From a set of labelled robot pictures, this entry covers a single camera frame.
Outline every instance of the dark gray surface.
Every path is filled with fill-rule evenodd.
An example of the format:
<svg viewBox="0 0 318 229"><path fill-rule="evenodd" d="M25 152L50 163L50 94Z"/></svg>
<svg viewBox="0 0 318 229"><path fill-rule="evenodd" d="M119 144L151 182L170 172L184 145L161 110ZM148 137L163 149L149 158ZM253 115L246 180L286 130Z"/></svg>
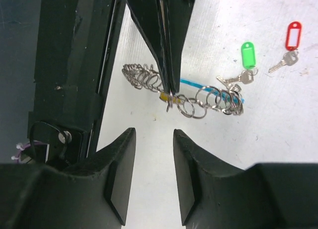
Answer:
<svg viewBox="0 0 318 229"><path fill-rule="evenodd" d="M41 0L0 0L0 162L27 141Z"/></svg>

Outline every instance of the yellow tag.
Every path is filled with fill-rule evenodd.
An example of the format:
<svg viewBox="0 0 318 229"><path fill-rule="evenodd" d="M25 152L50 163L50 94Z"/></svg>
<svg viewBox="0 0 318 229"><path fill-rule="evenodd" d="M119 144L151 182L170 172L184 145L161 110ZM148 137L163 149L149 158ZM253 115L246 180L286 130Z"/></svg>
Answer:
<svg viewBox="0 0 318 229"><path fill-rule="evenodd" d="M166 93L160 93L160 99L161 99L161 101L164 101L164 102L168 102L168 94L166 94ZM174 96L173 97L173 103L175 104L176 103L176 100L177 100L177 98Z"/></svg>

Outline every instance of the cluster of key rings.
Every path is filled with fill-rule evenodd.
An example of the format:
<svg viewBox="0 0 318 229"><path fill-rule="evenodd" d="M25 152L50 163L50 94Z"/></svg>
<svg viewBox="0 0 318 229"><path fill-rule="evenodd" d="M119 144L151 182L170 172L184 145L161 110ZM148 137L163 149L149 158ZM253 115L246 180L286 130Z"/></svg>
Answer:
<svg viewBox="0 0 318 229"><path fill-rule="evenodd" d="M122 73L127 81L136 89L145 88L152 92L164 93L159 72L154 70L153 65L149 68L146 64L144 66L140 64L125 64ZM207 92L205 102L198 99L201 91ZM181 114L187 118L202 119L207 115L208 109L222 112L226 115L241 115L243 113L241 95L231 88L224 90L207 85L200 88L196 92L195 97L186 97L183 94L173 95L171 92L167 98L167 111L175 103ZM186 103L190 104L190 110L186 109ZM195 115L196 110L194 105L198 105L203 109L204 112L202 115Z"/></svg>

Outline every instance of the key tag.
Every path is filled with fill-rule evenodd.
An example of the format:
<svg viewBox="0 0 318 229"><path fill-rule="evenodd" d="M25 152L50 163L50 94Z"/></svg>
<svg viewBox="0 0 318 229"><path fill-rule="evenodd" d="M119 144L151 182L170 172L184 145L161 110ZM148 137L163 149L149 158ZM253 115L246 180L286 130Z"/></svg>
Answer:
<svg viewBox="0 0 318 229"><path fill-rule="evenodd" d="M302 24L295 21L288 25L285 47L288 51L293 51L298 48L300 35L302 32Z"/></svg>
<svg viewBox="0 0 318 229"><path fill-rule="evenodd" d="M254 45L251 42L243 43L241 47L243 67L251 70L256 66Z"/></svg>

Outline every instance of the green key tag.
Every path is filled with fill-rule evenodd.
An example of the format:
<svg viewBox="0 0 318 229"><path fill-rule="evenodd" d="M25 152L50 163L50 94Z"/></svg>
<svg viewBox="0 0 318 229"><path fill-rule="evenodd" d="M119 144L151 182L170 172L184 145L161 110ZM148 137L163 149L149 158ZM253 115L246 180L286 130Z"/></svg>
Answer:
<svg viewBox="0 0 318 229"><path fill-rule="evenodd" d="M254 45L251 42L243 43L241 47L243 67L251 70L256 66Z"/></svg>

